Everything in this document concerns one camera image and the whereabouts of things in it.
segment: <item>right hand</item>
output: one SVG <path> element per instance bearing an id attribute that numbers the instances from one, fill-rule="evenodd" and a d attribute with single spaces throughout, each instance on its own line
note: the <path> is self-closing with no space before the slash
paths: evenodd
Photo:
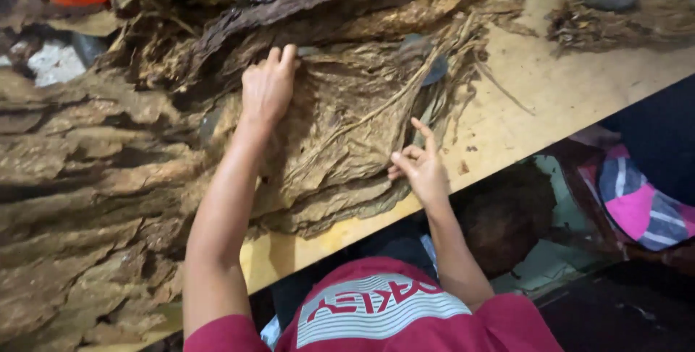
<path id="1" fill-rule="evenodd" d="M 425 209 L 449 205 L 449 178 L 441 163 L 434 134 L 420 120 L 413 117 L 410 121 L 425 137 L 425 149 L 409 145 L 402 152 L 391 154 L 393 166 L 388 168 L 388 179 L 394 181 L 406 176 Z"/>
<path id="2" fill-rule="evenodd" d="M 241 76 L 242 118 L 265 126 L 275 126 L 292 99 L 297 46 L 289 44 L 282 52 L 273 47 L 268 58 L 249 66 Z"/>

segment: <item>wooden table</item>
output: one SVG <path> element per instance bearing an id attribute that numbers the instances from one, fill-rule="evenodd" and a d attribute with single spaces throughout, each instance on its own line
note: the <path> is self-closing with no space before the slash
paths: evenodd
<path id="1" fill-rule="evenodd" d="M 527 0 L 519 21 L 546 34 L 543 17 L 558 0 Z M 490 26 L 487 46 L 494 77 L 525 106 L 518 108 L 489 80 L 477 82 L 477 95 L 458 125 L 452 144 L 450 121 L 443 141 L 443 156 L 454 191 L 504 169 L 542 148 L 695 73 L 695 47 L 656 52 L 615 50 L 603 54 L 572 54 L 555 59 L 556 44 L 545 38 L 508 34 Z M 475 147 L 477 151 L 466 151 Z M 462 162 L 468 173 L 459 174 Z M 249 293 L 298 271 L 420 209 L 414 195 L 393 210 L 370 219 L 336 223 L 329 231 L 304 240 L 270 233 L 246 243 L 241 265 Z M 181 328 L 178 309 L 169 321 L 147 335 L 142 344 L 83 348 L 83 351 L 135 352 Z"/>

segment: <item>red t-shirt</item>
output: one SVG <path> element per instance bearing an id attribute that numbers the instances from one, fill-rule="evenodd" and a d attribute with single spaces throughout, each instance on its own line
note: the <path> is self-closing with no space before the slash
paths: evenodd
<path id="1" fill-rule="evenodd" d="M 243 315 L 196 330 L 185 352 L 269 351 Z M 276 352 L 562 351 L 524 296 L 497 295 L 472 314 L 419 269 L 391 258 L 337 268 L 308 294 Z"/>

